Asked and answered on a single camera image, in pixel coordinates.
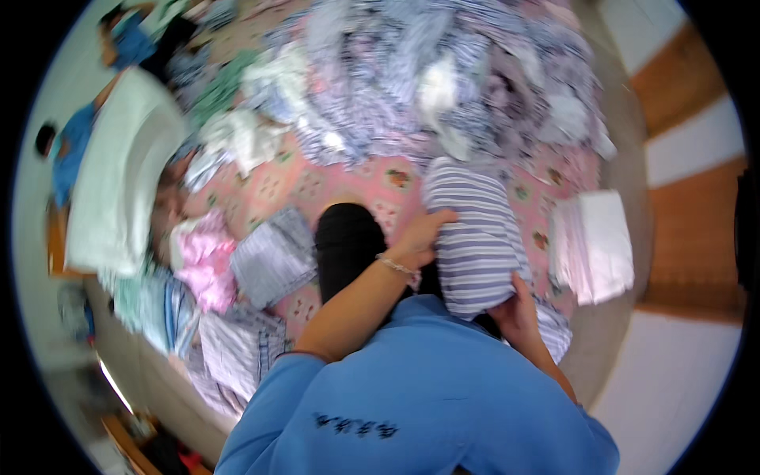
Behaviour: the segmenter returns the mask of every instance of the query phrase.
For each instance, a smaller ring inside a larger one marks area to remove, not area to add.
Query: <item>leg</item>
[[[319,218],[314,240],[323,303],[353,282],[377,254],[388,248],[380,225],[357,203],[330,206]],[[411,295],[408,287],[401,299]]]

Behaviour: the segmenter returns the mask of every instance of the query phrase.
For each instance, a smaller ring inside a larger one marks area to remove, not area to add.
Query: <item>blue uniform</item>
[[[119,56],[112,67],[118,71],[131,65],[138,65],[156,52],[156,45],[150,41],[148,35],[142,32],[140,23],[142,23],[140,14],[132,15],[126,21],[124,31],[114,39]]]
[[[282,355],[215,473],[588,475],[618,464],[610,434],[553,379],[425,295],[340,362]]]
[[[68,142],[69,149],[66,155],[56,157],[52,164],[52,190],[58,207],[66,204],[70,198],[69,192],[77,181],[94,121],[95,103],[89,103],[75,112],[61,131],[61,137]]]

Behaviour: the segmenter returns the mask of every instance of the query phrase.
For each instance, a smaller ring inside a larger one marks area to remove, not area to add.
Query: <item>green cloth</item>
[[[233,98],[240,86],[242,70],[255,63],[257,59],[258,52],[243,49],[219,71],[190,109],[196,127],[202,127],[213,114],[228,110],[232,106]]]

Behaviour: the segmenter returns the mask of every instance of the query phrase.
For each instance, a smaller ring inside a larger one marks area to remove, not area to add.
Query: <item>beaded bracelet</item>
[[[383,264],[387,265],[388,267],[390,267],[394,271],[401,271],[401,272],[404,272],[405,274],[409,274],[409,275],[414,275],[415,274],[415,272],[410,271],[409,269],[407,269],[403,265],[398,264],[397,262],[393,262],[391,259],[385,257],[382,252],[380,254],[377,254],[375,256],[375,259],[377,259],[378,261],[380,261]]]

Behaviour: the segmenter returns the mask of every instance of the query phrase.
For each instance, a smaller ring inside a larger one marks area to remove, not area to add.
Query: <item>pink cloth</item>
[[[174,276],[188,284],[201,309],[223,314],[235,302],[237,284],[230,256],[237,247],[224,214],[212,208],[189,233],[177,236],[184,267]]]

